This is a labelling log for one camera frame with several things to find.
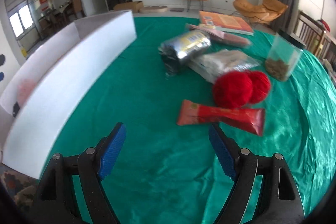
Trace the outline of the cardboard box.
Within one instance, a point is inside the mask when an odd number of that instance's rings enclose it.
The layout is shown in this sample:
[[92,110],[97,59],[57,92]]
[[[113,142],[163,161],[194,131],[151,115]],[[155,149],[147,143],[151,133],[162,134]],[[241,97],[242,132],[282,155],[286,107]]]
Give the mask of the cardboard box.
[[116,6],[114,6],[114,11],[123,11],[123,10],[131,10],[133,13],[139,13],[140,9],[144,7],[142,1],[136,1],[136,2],[125,2],[125,3],[119,3]]

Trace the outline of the clear jar black lid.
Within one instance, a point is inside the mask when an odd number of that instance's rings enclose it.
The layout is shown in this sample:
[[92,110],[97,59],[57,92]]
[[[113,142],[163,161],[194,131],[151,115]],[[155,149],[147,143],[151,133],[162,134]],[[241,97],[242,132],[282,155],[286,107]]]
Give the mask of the clear jar black lid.
[[265,61],[265,69],[278,81],[286,81],[301,58],[305,44],[294,33],[283,29],[276,33]]

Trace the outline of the red snack packet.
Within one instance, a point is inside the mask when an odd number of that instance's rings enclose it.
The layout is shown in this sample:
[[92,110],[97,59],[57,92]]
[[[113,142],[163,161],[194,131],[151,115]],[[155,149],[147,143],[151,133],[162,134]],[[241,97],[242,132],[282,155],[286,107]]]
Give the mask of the red snack packet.
[[177,125],[223,122],[243,131],[262,136],[265,123],[265,109],[223,109],[184,100]]

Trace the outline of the wooden chair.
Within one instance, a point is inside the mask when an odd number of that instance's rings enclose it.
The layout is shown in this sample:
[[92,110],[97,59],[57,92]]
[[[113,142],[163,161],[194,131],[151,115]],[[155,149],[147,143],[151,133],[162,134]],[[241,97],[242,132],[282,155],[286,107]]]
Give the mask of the wooden chair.
[[304,13],[298,12],[294,33],[303,41],[305,49],[318,59],[335,62],[335,37],[320,21]]

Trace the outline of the clear chopsticks packet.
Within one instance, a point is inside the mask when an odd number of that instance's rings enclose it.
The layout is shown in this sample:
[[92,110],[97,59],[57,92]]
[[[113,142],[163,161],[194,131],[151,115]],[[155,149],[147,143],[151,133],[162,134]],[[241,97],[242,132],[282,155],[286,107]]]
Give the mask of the clear chopsticks packet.
[[221,50],[192,59],[188,67],[207,82],[214,84],[219,77],[228,72],[246,71],[260,65],[261,61],[246,55],[242,51]]

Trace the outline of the orange book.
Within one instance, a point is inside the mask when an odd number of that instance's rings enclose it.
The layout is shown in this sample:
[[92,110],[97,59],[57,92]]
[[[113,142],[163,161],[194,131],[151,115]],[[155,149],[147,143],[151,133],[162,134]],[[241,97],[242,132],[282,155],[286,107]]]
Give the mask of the orange book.
[[201,24],[216,30],[253,36],[251,26],[242,18],[237,16],[224,15],[217,12],[200,11],[199,20]]

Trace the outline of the pink incense packet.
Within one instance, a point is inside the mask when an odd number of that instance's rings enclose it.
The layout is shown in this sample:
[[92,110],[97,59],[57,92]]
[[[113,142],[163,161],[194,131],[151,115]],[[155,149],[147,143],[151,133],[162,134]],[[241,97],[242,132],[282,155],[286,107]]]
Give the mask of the pink incense packet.
[[248,48],[252,46],[252,42],[238,35],[230,34],[215,28],[204,27],[201,25],[186,24],[186,28],[189,30],[199,30],[209,34],[211,40],[215,42],[225,44],[227,46],[232,46],[236,48]]

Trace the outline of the red yarn ball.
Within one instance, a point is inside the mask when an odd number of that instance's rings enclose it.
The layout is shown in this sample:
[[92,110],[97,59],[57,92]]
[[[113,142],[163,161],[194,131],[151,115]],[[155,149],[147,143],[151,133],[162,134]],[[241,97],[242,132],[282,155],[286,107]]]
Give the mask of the red yarn ball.
[[264,101],[271,90],[269,77],[261,71],[232,71],[213,84],[213,99],[218,107],[241,108]]

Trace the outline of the silver foil bag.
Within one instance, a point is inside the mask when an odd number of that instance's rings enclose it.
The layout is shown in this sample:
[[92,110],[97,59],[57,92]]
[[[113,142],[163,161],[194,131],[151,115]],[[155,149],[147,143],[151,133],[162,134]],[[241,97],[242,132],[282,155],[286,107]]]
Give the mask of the silver foil bag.
[[158,50],[167,72],[176,74],[192,59],[205,53],[210,46],[209,34],[192,30],[163,42]]

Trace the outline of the green satin tablecloth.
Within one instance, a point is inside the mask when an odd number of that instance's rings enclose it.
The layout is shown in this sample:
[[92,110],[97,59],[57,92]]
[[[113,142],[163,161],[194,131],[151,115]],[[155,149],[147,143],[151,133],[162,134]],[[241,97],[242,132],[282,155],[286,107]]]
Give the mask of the green satin tablecloth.
[[[179,126],[183,100],[213,105],[212,86],[189,68],[168,75],[159,46],[185,32],[189,18],[135,18],[137,39],[116,58],[63,127],[52,153],[77,155],[122,122],[126,140],[102,184],[122,223],[213,223],[232,187],[207,124]],[[262,136],[221,124],[256,155],[281,153],[310,213],[335,173],[335,87],[304,51],[291,77],[272,80],[260,104]]]

